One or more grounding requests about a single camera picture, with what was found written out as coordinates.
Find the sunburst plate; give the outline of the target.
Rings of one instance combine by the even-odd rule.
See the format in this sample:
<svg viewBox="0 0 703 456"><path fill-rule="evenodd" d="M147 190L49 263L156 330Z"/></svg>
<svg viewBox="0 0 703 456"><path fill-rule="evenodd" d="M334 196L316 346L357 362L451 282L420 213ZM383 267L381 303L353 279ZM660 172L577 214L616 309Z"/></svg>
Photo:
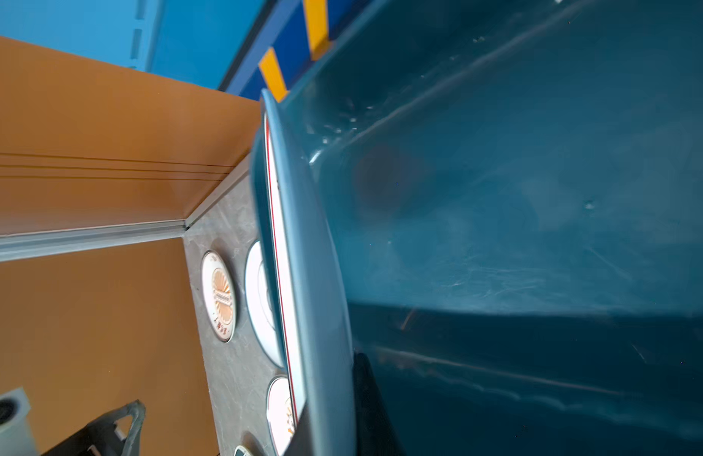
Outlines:
<svg viewBox="0 0 703 456"><path fill-rule="evenodd" d="M304 369L301 361L300 339L295 312L296 304L294 285L292 284L292 272L290 271L288 241L275 163L275 146L273 145L271 123L268 115L264 116L264 138L271 213L271 234L273 235L273 259L275 260L275 275L289 373L290 399L292 399L294 420L298 422L306 406L307 392Z"/></svg>
<svg viewBox="0 0 703 456"><path fill-rule="evenodd" d="M202 295L214 334L223 343L235 334L237 318L235 283L222 257L207 251L201 262Z"/></svg>
<svg viewBox="0 0 703 456"><path fill-rule="evenodd" d="M271 380L266 398L266 418L273 451L283 456L294 438L296 426L290 383L286 376L275 376Z"/></svg>

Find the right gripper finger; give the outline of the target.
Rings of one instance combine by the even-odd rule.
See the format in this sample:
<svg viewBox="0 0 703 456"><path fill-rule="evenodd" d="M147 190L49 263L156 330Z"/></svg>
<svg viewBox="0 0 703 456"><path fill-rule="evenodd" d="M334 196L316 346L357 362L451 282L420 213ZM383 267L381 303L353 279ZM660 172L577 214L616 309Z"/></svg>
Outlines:
<svg viewBox="0 0 703 456"><path fill-rule="evenodd" d="M125 437L119 435L117 422L131 418ZM134 401L121 408L106 412L88 423L72 436L45 452L44 456L59 455L117 455L139 456L140 437L146 417L146 406Z"/></svg>

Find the white flower plate back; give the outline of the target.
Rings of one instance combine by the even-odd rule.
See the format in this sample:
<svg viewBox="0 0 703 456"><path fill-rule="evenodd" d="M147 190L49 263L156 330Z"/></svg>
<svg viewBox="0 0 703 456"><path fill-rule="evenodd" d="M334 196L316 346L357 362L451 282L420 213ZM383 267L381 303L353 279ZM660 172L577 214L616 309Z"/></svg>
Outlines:
<svg viewBox="0 0 703 456"><path fill-rule="evenodd" d="M275 329L275 315L271 309L268 281L259 241L256 241L248 252L244 279L248 313L255 336L265 355L275 366L284 370L285 355L282 353Z"/></svg>

